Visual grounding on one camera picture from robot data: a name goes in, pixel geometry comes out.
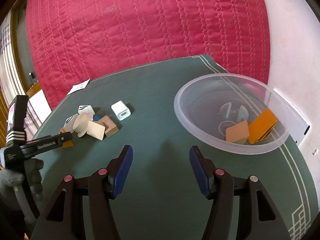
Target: white charger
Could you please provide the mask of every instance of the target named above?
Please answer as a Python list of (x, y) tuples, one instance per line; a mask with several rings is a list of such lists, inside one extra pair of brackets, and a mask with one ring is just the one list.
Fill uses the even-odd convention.
[(116, 114), (119, 121), (127, 118), (131, 114), (130, 109), (122, 101), (113, 104), (111, 109)]

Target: screw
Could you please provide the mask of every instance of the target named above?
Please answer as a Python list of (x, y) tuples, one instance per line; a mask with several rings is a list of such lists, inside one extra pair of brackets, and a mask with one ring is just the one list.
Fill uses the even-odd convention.
[(224, 170), (222, 170), (222, 169), (216, 169), (216, 174), (217, 174), (217, 175), (223, 175), (223, 174), (224, 174)]
[(106, 169), (100, 169), (100, 170), (98, 170), (98, 174), (99, 175), (105, 175), (105, 174), (107, 174), (107, 170)]
[(256, 176), (250, 176), (250, 180), (252, 182), (257, 182), (258, 181), (258, 178)]
[(72, 176), (71, 175), (67, 175), (67, 176), (64, 177), (64, 181), (65, 182), (68, 182), (70, 180), (72, 180)]

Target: glove finger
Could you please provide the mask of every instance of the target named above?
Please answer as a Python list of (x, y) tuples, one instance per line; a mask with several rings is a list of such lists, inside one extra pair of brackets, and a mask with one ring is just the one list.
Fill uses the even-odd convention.
[(32, 184), (32, 185), (30, 186), (30, 190), (31, 190), (31, 193), (32, 193), (33, 195), (36, 195), (36, 194), (38, 194), (38, 193), (41, 193), (41, 192), (42, 192), (42, 185), (41, 185), (41, 183)]
[(37, 201), (41, 201), (43, 199), (42, 193), (35, 194), (35, 198)]
[(37, 158), (34, 158), (36, 160), (36, 164), (35, 164), (35, 167), (36, 169), (39, 171), (43, 168), (43, 160), (39, 160)]
[(38, 170), (33, 170), (31, 172), (31, 184), (41, 182), (41, 174)]
[(9, 187), (14, 187), (22, 184), (24, 181), (24, 175), (20, 172), (4, 169), (1, 171), (0, 180), (3, 184)]

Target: blue object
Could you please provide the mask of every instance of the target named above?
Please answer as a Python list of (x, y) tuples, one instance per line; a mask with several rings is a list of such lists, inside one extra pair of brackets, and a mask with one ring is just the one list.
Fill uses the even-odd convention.
[(200, 192), (208, 198), (210, 195), (209, 191), (209, 179), (205, 174), (205, 171), (198, 159), (198, 156), (193, 148), (189, 151), (189, 160), (193, 169), (193, 173), (196, 176), (196, 180), (200, 189)]
[(99, 121), (100, 118), (99, 118), (96, 114), (94, 114), (94, 115), (93, 115), (93, 120), (94, 120), (94, 121)]
[(112, 190), (112, 196), (116, 198), (124, 187), (125, 180), (127, 179), (129, 169), (131, 167), (133, 160), (133, 149), (129, 146), (125, 157), (119, 167), (117, 174), (115, 175), (114, 186)]

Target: gloved hand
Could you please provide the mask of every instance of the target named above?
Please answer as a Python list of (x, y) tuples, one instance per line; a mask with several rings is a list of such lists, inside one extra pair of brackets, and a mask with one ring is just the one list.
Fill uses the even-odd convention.
[[(30, 190), (36, 200), (42, 200), (42, 185), (39, 170), (43, 168), (43, 161), (36, 158), (28, 161), (34, 162), (35, 167), (34, 170), (27, 174)], [(23, 174), (10, 169), (0, 171), (0, 199), (10, 210), (21, 210), (12, 187), (21, 185), (25, 179)]]

